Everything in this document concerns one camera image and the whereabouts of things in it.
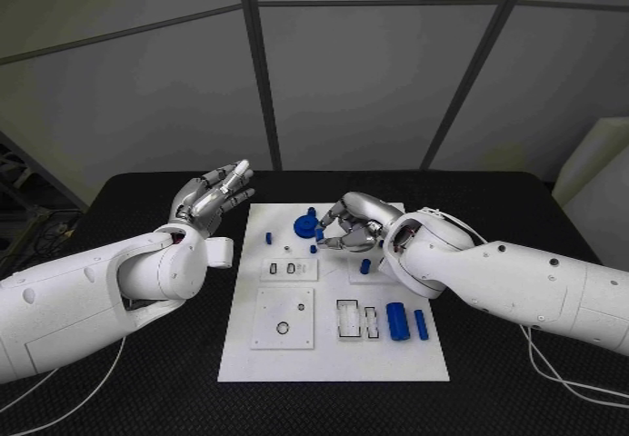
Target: metal frame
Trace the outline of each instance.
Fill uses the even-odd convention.
[[[83,47],[86,45],[99,44],[112,39],[135,35],[151,30],[168,27],[171,25],[178,25],[188,23],[194,20],[211,17],[214,15],[227,14],[230,12],[243,10],[246,17],[246,25],[250,37],[250,51],[252,60],[256,73],[256,82],[259,87],[260,101],[263,107],[265,116],[265,129],[266,137],[269,142],[269,153],[272,156],[273,168],[282,171],[282,155],[279,148],[279,128],[276,122],[275,104],[273,104],[273,91],[269,80],[269,65],[266,61],[266,51],[265,51],[265,32],[263,23],[260,18],[260,7],[312,7],[312,6],[431,6],[431,5],[497,5],[494,11],[494,17],[485,35],[481,38],[480,46],[472,57],[472,61],[465,71],[465,76],[462,82],[459,83],[455,96],[452,97],[449,110],[445,113],[441,126],[433,137],[433,141],[429,146],[429,151],[423,157],[420,169],[428,170],[431,164],[436,158],[439,152],[439,147],[446,139],[452,124],[457,120],[461,108],[465,103],[470,91],[472,89],[474,83],[480,76],[483,66],[493,52],[496,41],[501,35],[503,29],[506,27],[506,22],[508,20],[510,14],[514,10],[516,5],[533,6],[533,7],[552,7],[559,9],[573,9],[585,11],[607,11],[607,12],[625,12],[629,13],[629,6],[618,5],[595,5],[584,3],[559,3],[549,0],[242,0],[242,4],[236,4],[219,9],[213,9],[203,13],[194,15],[185,15],[182,17],[165,20],[159,23],[151,25],[142,25],[131,29],[122,30],[120,32],[113,32],[106,35],[99,35],[96,37],[81,39],[67,44],[55,45],[47,47],[41,50],[27,52],[22,54],[15,54],[0,58],[0,66],[12,64],[19,61],[25,61],[35,57],[51,55],[60,53],[64,50],[71,50],[74,48]],[[51,184],[60,189],[71,201],[79,205],[79,207],[86,210],[87,204],[81,199],[73,194],[66,185],[57,180],[53,174],[45,170],[45,168],[37,163],[21,147],[11,141],[8,136],[0,132],[0,142],[9,147],[9,149],[17,153],[17,155],[24,159],[30,166],[37,170],[38,173],[48,179]]]

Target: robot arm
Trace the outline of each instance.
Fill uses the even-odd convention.
[[[361,193],[340,203],[345,206],[325,215],[322,228],[334,216],[351,221],[350,211],[361,215],[386,204]],[[472,307],[506,320],[629,355],[629,272],[513,243],[475,246],[462,227],[428,208],[399,211],[393,223],[387,216],[373,227],[370,237],[384,237],[380,270],[420,296],[436,298],[449,287]],[[344,230],[353,233],[353,227]],[[348,238],[318,244],[338,248]]]
[[[234,242],[210,238],[255,194],[253,171],[229,165],[184,186],[155,232],[17,272],[0,282],[0,383],[76,362],[174,312],[208,267],[233,266]],[[143,300],[126,307],[122,297]]]

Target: circular hole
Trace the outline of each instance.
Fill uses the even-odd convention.
[[[289,332],[289,323],[288,322],[282,322],[279,324],[279,334],[286,334]]]

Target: blue object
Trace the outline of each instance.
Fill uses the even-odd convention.
[[[402,302],[387,304],[387,319],[390,320],[392,339],[406,341],[410,338],[408,313]]]
[[[308,214],[302,215],[295,220],[295,233],[301,238],[309,239],[315,237],[315,227],[318,226],[318,211],[315,211],[314,207],[308,208]]]
[[[361,274],[370,274],[370,266],[371,261],[369,259],[364,259],[364,262],[361,263]]]
[[[418,330],[420,331],[420,339],[429,340],[429,329],[426,328],[426,320],[423,319],[423,311],[416,311]]]

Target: table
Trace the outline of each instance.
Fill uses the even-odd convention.
[[[131,173],[107,183],[68,253],[156,229],[198,173]],[[348,191],[431,206],[503,240],[598,262],[539,179],[527,173],[259,172],[257,203],[334,202]],[[451,382],[217,383],[249,205],[224,217],[236,266],[208,270],[198,296],[129,337],[110,381],[83,409],[41,434],[628,434],[629,411],[579,400],[537,375],[519,327],[471,309],[452,292],[433,301]],[[537,344],[569,380],[629,386],[629,361],[542,332]],[[61,416],[93,391],[116,357],[112,345],[64,368],[4,415],[2,432]],[[0,388],[5,404],[37,378]]]

